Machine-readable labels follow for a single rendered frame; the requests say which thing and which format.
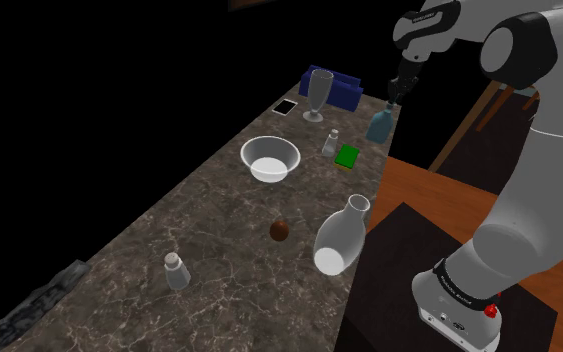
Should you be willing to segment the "brown egg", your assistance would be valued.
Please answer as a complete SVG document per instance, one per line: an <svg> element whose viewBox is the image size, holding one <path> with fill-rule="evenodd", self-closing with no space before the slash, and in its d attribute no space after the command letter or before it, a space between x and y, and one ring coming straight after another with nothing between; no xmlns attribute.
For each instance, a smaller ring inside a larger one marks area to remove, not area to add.
<svg viewBox="0 0 563 352"><path fill-rule="evenodd" d="M270 237L278 242L284 241L289 236L289 226L285 221L275 221L269 229Z"/></svg>

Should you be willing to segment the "white vase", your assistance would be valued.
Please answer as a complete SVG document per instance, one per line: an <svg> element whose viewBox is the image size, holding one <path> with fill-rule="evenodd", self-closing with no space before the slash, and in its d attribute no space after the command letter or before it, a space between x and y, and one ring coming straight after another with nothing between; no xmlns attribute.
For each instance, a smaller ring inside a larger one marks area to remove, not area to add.
<svg viewBox="0 0 563 352"><path fill-rule="evenodd" d="M365 196L352 194L342 210L323 222L313 248L314 264L321 273L337 276L358 258L366 236L364 217L370 208Z"/></svg>

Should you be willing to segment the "white phone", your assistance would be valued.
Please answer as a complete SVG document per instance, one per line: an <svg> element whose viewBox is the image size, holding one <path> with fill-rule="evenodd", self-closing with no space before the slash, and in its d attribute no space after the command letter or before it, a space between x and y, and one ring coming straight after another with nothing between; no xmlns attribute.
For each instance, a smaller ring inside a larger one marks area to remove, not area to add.
<svg viewBox="0 0 563 352"><path fill-rule="evenodd" d="M298 103L296 101L283 99L272 108L272 112L282 116L287 116L297 105Z"/></svg>

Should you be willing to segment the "green sponge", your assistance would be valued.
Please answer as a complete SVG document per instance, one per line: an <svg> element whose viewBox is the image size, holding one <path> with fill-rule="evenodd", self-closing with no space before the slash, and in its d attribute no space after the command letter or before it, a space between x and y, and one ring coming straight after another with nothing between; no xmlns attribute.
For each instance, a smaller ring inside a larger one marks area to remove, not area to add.
<svg viewBox="0 0 563 352"><path fill-rule="evenodd" d="M343 144L334 159L334 165L341 169L350 171L353 169L358 155L358 148L350 146L348 144Z"/></svg>

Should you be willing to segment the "white bowl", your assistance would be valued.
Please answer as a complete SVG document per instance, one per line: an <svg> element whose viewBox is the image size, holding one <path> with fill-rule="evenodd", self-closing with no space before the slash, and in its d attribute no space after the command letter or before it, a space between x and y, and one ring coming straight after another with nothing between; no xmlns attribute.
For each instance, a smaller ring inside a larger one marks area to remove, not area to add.
<svg viewBox="0 0 563 352"><path fill-rule="evenodd" d="M245 142L240 157L251 175L264 183L282 181L301 161L299 149L277 136L258 136Z"/></svg>

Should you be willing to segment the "small clear shaker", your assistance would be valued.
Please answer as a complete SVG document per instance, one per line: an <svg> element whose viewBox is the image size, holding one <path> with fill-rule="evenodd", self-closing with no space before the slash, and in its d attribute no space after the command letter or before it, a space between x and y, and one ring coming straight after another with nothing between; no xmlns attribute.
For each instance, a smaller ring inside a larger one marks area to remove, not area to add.
<svg viewBox="0 0 563 352"><path fill-rule="evenodd" d="M335 155L336 145L338 142L339 131L332 129L328 134L325 144L322 148L322 155L325 157L332 157Z"/></svg>

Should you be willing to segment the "blue glass bottle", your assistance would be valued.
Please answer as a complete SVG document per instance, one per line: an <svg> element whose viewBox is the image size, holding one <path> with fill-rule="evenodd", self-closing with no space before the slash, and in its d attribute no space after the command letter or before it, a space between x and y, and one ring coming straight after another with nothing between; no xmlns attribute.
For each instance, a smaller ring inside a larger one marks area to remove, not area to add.
<svg viewBox="0 0 563 352"><path fill-rule="evenodd" d="M367 140L377 144L384 144L386 142L393 128L393 107L393 104L387 103L383 111L376 113L372 117L365 135Z"/></svg>

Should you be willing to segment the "tall clear glass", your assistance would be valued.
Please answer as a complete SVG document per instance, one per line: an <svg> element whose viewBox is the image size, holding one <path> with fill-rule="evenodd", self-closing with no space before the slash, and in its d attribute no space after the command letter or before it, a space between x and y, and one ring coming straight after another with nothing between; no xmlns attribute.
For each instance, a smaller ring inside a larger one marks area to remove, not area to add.
<svg viewBox="0 0 563 352"><path fill-rule="evenodd" d="M320 110L325 105L332 83L334 74L324 69L312 71L308 87L309 110L303 113L303 118L308 122L319 123L323 121Z"/></svg>

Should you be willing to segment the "dark robot stand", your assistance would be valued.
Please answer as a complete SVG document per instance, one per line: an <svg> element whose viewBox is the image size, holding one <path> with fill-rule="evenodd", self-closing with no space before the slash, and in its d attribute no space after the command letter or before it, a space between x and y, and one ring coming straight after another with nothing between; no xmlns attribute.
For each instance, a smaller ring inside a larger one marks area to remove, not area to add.
<svg viewBox="0 0 563 352"><path fill-rule="evenodd" d="M405 203L367 235L334 352L464 352L421 321L413 277L461 243ZM519 285L502 292L496 352L549 352L557 312Z"/></svg>

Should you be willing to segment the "brown wooden chair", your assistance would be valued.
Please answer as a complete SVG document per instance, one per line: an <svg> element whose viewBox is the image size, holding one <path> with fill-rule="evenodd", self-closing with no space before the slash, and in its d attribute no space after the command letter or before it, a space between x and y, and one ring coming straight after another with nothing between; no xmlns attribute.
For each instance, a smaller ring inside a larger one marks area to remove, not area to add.
<svg viewBox="0 0 563 352"><path fill-rule="evenodd" d="M481 113L487 108L487 106L491 102L491 99L495 95L498 95L498 97L496 98L495 102L490 105L486 113L482 116L482 119L478 122L478 125L475 128L477 132L480 132L488 124L488 122L495 116L495 114L508 100L508 98L515 93L528 97L528 100L522 107L523 111L526 111L533 102L540 99L539 92L534 86L516 90L514 87L511 87L509 85L497 81L491 81L487 85L483 93L480 95L480 97L477 99L477 101L474 103L472 108L469 110L463 121L459 124L455 132L449 138L448 142L431 163L428 171L432 173L436 173L438 171L438 169L453 151L455 146L462 139L465 133L472 127Z"/></svg>

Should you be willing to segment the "blue box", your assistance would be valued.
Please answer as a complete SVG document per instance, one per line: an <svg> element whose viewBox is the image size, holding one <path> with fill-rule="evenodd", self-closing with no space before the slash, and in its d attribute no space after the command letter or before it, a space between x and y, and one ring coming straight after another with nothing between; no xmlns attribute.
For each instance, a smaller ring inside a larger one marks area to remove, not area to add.
<svg viewBox="0 0 563 352"><path fill-rule="evenodd" d="M319 69L319 66L311 65L301 76L299 94L308 95L309 82L311 73ZM360 87L361 80L349 75L331 71L334 76L331 90L326 101L327 104L354 112L360 102L363 94L363 88Z"/></svg>

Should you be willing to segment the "large clear shaker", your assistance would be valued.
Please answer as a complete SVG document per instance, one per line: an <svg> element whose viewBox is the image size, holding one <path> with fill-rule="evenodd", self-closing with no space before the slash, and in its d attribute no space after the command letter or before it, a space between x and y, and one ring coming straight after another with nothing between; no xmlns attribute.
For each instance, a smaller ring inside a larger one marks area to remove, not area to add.
<svg viewBox="0 0 563 352"><path fill-rule="evenodd" d="M189 285L191 274L176 252L165 255L164 268L167 283L172 290L182 290Z"/></svg>

